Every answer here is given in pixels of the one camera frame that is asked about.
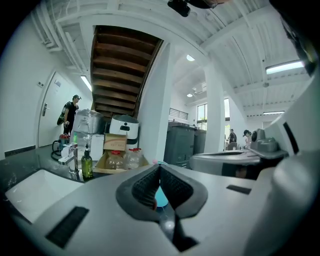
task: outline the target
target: chrome faucet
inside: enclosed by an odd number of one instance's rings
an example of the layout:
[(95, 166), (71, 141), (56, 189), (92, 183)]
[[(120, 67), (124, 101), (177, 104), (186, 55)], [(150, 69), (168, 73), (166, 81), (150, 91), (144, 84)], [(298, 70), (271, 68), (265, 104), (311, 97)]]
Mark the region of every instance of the chrome faucet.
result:
[[(64, 147), (69, 148), (69, 153), (67, 156), (61, 157), (58, 162), (62, 166), (66, 166), (69, 164), (69, 171), (72, 174), (76, 174), (79, 172), (78, 170), (78, 144), (77, 143), (69, 143), (63, 145)], [(74, 169), (71, 169), (70, 162), (74, 160)]]

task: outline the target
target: wooden stair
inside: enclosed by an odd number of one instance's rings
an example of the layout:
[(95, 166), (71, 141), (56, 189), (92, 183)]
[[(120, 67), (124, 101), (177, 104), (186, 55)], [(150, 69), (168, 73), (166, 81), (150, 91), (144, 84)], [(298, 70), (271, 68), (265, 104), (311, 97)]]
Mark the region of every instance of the wooden stair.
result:
[(91, 51), (93, 107), (105, 119), (137, 117), (151, 66), (163, 41), (117, 26), (96, 26)]

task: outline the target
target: black cap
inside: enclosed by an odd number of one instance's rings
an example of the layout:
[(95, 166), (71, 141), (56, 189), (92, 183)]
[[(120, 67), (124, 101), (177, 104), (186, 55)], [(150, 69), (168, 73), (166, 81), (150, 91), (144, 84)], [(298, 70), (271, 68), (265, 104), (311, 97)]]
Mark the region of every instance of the black cap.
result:
[(77, 95), (77, 94), (72, 97), (72, 99), (75, 99), (75, 98), (81, 100), (81, 97), (79, 95)]

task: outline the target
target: chair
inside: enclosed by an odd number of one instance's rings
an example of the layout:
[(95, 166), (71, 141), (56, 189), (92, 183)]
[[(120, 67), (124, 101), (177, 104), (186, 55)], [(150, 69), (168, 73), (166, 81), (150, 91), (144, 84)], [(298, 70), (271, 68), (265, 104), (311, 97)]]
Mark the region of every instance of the chair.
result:
[(237, 143), (236, 142), (231, 142), (228, 146), (227, 146), (227, 148), (226, 148), (226, 150), (233, 150), (233, 148), (235, 147), (235, 149), (237, 149)]

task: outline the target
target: transparent plastic container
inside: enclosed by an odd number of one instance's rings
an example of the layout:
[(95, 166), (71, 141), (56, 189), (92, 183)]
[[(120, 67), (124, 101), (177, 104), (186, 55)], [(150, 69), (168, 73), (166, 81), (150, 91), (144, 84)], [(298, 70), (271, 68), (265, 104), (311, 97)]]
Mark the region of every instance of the transparent plastic container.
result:
[(130, 170), (138, 168), (140, 166), (141, 154), (139, 148), (129, 149), (129, 152), (125, 154), (124, 166), (125, 169)]
[(111, 170), (124, 169), (124, 159), (118, 150), (111, 151), (111, 155), (105, 161), (105, 168)]

